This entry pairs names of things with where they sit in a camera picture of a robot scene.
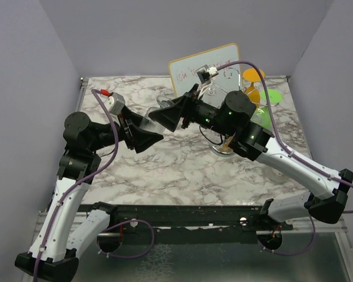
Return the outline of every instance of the cable clip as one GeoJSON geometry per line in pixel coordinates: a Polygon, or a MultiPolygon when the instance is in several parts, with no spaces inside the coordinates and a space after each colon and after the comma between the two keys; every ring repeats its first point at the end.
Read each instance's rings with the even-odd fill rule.
{"type": "Polygon", "coordinates": [[[294,155],[295,150],[291,150],[291,152],[288,154],[288,157],[292,157],[294,155]]]}

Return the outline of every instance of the gray wall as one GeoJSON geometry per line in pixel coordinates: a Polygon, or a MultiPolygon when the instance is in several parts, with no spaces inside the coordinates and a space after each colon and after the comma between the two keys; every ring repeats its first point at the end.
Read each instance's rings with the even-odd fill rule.
{"type": "Polygon", "coordinates": [[[332,0],[40,0],[83,76],[159,75],[237,42],[267,75],[290,75],[332,0]]]}
{"type": "Polygon", "coordinates": [[[0,0],[0,282],[19,281],[55,183],[79,76],[38,0],[0,0]]]}
{"type": "MultiPolygon", "coordinates": [[[[353,0],[332,4],[290,87],[314,159],[353,171],[353,0]]],[[[345,221],[353,245],[353,215],[345,221]]]]}

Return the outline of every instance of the red handwriting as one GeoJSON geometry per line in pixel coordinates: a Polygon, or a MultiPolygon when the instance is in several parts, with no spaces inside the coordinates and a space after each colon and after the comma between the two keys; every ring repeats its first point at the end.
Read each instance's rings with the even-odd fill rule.
{"type": "MultiPolygon", "coordinates": [[[[213,65],[210,66],[215,66],[216,68],[226,64],[226,63],[230,63],[232,60],[228,60],[224,63],[220,62],[220,63],[215,63],[213,65]]],[[[185,78],[189,77],[189,76],[195,76],[196,75],[196,69],[191,69],[189,67],[187,67],[187,71],[182,71],[179,74],[176,75],[176,80],[178,82],[183,81],[185,78]]]]}

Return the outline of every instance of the marble table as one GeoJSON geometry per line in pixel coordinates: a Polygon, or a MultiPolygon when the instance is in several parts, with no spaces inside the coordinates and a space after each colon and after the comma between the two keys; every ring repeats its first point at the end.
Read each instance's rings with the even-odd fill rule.
{"type": "MultiPolygon", "coordinates": [[[[301,124],[285,78],[266,80],[284,99],[274,107],[283,141],[308,155],[301,124]]],[[[81,111],[94,122],[108,123],[91,89],[107,89],[123,95],[126,105],[144,114],[156,106],[156,97],[174,98],[169,77],[125,76],[90,78],[81,111]]],[[[112,150],[107,147],[98,153],[112,150]]],[[[104,164],[109,156],[102,158],[104,164]]],[[[198,125],[166,130],[164,140],[136,154],[119,144],[119,153],[104,172],[97,175],[83,204],[255,205],[266,199],[292,196],[305,189],[277,171],[239,156],[223,158],[213,154],[198,125]]]]}

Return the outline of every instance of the whiteboard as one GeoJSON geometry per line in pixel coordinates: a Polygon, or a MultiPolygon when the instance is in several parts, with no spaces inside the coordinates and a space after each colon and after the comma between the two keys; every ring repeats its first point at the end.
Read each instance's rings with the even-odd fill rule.
{"type": "MultiPolygon", "coordinates": [[[[201,84],[196,70],[202,66],[219,67],[225,63],[237,60],[239,60],[239,47],[236,43],[230,43],[170,62],[169,74],[176,96],[182,96],[185,92],[191,90],[195,83],[201,84]]],[[[239,65],[234,65],[232,68],[227,69],[226,73],[224,73],[224,70],[220,71],[214,80],[214,84],[225,89],[227,92],[238,90],[241,85],[239,65]]],[[[203,97],[204,102],[212,106],[221,105],[226,95],[216,85],[210,91],[205,92],[203,97]]]]}

